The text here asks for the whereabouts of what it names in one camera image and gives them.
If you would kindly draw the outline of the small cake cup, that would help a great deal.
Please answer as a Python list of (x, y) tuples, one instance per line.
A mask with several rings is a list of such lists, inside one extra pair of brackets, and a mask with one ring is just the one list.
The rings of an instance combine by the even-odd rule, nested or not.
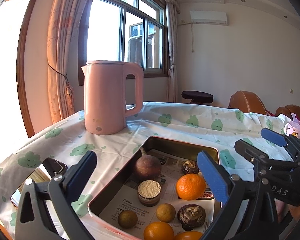
[(209, 185), (207, 184), (207, 182), (205, 181), (205, 192), (198, 198), (198, 200), (212, 200), (215, 198), (213, 192), (211, 191)]

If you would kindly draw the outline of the dark chocolate pastry front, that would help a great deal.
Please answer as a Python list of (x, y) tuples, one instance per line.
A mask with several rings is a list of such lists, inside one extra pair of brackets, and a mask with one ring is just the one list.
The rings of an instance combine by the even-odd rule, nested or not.
[(177, 219), (184, 230), (191, 231), (203, 226), (206, 219), (206, 211), (197, 204), (184, 205), (179, 209)]

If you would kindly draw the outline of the smooth orange tomato-like fruit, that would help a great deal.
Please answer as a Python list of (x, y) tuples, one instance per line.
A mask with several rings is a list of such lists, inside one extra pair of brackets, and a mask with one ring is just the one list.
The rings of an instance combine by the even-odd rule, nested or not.
[(199, 231), (186, 231), (176, 234), (174, 240), (200, 240), (202, 236)]

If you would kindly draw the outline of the dark chocolate walnut pastry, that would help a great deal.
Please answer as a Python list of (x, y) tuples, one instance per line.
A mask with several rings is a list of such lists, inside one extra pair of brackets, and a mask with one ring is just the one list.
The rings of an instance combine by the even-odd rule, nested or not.
[(181, 171), (183, 172), (183, 174), (198, 174), (199, 167), (196, 161), (186, 160), (181, 166)]

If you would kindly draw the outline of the round longan fruit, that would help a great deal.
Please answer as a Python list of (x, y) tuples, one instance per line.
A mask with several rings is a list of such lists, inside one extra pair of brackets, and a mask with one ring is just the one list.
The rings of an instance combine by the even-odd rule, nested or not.
[(175, 218), (175, 208), (173, 205), (164, 203), (160, 204), (156, 210), (156, 217), (161, 222), (170, 223)]

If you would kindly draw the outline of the crumb-topped layered cake cup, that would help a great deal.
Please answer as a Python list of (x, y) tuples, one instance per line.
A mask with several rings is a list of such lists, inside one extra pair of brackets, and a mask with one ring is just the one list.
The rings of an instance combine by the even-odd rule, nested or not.
[(141, 182), (137, 188), (138, 199), (144, 206), (151, 207), (158, 204), (161, 194), (161, 185), (154, 180)]

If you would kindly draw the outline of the large reddish-brown round fruit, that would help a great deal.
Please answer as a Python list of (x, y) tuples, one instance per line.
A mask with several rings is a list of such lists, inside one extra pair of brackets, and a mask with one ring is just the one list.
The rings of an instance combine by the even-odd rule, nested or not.
[(143, 147), (140, 151), (141, 157), (134, 165), (134, 175), (141, 181), (154, 180), (161, 175), (161, 162), (157, 157), (147, 154)]

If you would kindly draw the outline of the pink cartoon cat cup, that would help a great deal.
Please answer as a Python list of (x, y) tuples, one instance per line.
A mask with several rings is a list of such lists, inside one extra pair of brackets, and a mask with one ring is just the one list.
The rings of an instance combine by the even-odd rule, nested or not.
[(288, 121), (283, 130), (286, 136), (293, 135), (300, 139), (300, 124), (294, 121)]

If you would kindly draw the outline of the brown leather sofa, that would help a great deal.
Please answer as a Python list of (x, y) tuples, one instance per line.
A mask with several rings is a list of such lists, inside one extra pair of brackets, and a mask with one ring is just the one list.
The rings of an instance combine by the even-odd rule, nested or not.
[(292, 118), (292, 113), (296, 114), (297, 117), (300, 118), (300, 106), (297, 105), (286, 105), (286, 106), (282, 106), (279, 107), (276, 112), (275, 115), (279, 116), (280, 114), (283, 114), (289, 118)]

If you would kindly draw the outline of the black smartphone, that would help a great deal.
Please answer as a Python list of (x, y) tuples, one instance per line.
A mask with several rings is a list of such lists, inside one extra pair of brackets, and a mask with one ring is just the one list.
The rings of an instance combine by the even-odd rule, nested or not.
[(64, 175), (67, 169), (66, 164), (50, 157), (46, 158), (11, 195), (10, 200), (14, 207), (18, 208), (21, 193), (27, 180), (32, 179), (36, 183), (49, 182), (57, 175)]

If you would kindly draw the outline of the textured mandarin orange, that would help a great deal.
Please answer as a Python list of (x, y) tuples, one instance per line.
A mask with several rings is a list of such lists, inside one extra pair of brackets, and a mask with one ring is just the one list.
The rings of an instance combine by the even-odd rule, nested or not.
[(205, 179), (198, 174), (181, 176), (175, 186), (177, 195), (183, 200), (197, 200), (206, 190)]

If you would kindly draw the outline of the brown leather chair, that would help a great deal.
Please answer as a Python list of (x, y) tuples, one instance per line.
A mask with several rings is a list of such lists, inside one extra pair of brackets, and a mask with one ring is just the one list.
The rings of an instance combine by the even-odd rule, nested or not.
[(267, 115), (266, 108), (257, 94), (244, 90), (239, 90), (231, 96), (228, 108), (237, 108), (243, 113)]

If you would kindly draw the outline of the white green-cloud tablecloth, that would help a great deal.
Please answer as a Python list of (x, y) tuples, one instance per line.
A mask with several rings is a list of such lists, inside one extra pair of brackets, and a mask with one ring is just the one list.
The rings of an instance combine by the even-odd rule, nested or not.
[(237, 109), (211, 106), (146, 102), (138, 114), (127, 118), (126, 128), (119, 133), (88, 132), (84, 113), (80, 111), (42, 130), (15, 152), (8, 151), (11, 127), (0, 125), (0, 219), (14, 236), (17, 210), (10, 197), (32, 172), (23, 161), (27, 155), (36, 161), (53, 157), (71, 166), (88, 150), (94, 151), (97, 168), (83, 190), (84, 200), (97, 195), (151, 136), (216, 148), (221, 156), (234, 161), (234, 165), (226, 166), (229, 173), (251, 180), (253, 167), (235, 152), (235, 142), (243, 139), (272, 158), (287, 159), (284, 150), (260, 135), (262, 128), (282, 132), (287, 120), (283, 115), (271, 117), (256, 111), (242, 113)]

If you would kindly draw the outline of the printed paper sheet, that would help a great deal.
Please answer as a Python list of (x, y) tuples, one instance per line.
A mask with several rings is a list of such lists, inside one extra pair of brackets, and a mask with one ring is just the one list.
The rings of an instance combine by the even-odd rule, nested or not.
[[(159, 150), (150, 150), (150, 155), (157, 157), (162, 165), (161, 176), (156, 179), (161, 185), (160, 200), (157, 205), (147, 207), (140, 203), (137, 188), (140, 184), (133, 169), (126, 165), (113, 181), (98, 195), (96, 206), (91, 211), (105, 222), (104, 228), (110, 235), (120, 239), (143, 239), (143, 231), (150, 223), (157, 222), (156, 210), (160, 204), (168, 203), (174, 206), (176, 211), (187, 204), (197, 204), (206, 211), (206, 219), (203, 226), (195, 228), (204, 233), (213, 221), (215, 213), (215, 200), (182, 200), (178, 197), (175, 185), (183, 175), (182, 164), (187, 157), (177, 157)], [(137, 214), (138, 222), (134, 228), (124, 229), (119, 226), (117, 218), (122, 211), (130, 210)]]

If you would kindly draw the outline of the pink metal tin box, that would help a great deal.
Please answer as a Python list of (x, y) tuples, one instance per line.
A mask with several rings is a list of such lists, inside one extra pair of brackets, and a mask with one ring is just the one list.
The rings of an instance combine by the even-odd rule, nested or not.
[(219, 163), (219, 152), (211, 146), (195, 145), (161, 137), (149, 137), (107, 186), (88, 204), (88, 211), (107, 239), (143, 239), (148, 224), (168, 213), (168, 224), (175, 234), (185, 224), (177, 214), (185, 213), (195, 230), (204, 233), (221, 204), (206, 188), (196, 200), (183, 200), (176, 192), (177, 181), (186, 171), (198, 170), (199, 152), (208, 153)]

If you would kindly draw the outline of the small yellow-brown longan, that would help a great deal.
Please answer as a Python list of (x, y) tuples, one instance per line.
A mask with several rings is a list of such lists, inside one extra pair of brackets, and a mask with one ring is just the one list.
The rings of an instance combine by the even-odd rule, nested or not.
[(136, 226), (138, 222), (138, 216), (133, 211), (125, 210), (119, 214), (117, 222), (122, 228), (130, 229)]

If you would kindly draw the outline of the round dark stool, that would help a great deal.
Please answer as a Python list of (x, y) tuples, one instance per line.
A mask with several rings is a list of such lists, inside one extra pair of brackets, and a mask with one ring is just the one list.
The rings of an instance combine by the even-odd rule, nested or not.
[(192, 104), (204, 105), (213, 103), (213, 95), (196, 90), (185, 90), (181, 93), (181, 97), (190, 100)]

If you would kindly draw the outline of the pink electric kettle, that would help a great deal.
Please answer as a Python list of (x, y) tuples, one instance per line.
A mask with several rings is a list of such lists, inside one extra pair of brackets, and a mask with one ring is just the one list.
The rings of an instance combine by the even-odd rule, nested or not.
[[(115, 134), (126, 118), (143, 107), (143, 69), (137, 63), (88, 61), (84, 73), (85, 128), (96, 135)], [(126, 79), (135, 77), (135, 106), (126, 109)]]

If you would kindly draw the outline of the white air conditioner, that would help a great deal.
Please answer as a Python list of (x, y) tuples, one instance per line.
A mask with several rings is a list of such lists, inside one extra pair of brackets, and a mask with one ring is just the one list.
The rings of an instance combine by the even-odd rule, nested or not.
[(194, 23), (228, 25), (227, 15), (221, 11), (190, 11), (190, 18)]

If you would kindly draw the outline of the brown framed window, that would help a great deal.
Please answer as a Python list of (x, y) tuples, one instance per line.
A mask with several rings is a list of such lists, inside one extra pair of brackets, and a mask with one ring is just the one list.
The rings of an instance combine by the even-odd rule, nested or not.
[(137, 63), (145, 77), (167, 76), (164, 0), (88, 0), (79, 28), (78, 66), (92, 60)]

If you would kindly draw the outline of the pink floral curtain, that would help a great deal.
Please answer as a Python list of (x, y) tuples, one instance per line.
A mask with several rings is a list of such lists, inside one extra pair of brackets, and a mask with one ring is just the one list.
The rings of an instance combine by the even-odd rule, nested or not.
[(74, 114), (74, 91), (67, 77), (71, 39), (88, 0), (53, 0), (47, 33), (47, 91), (52, 122)]

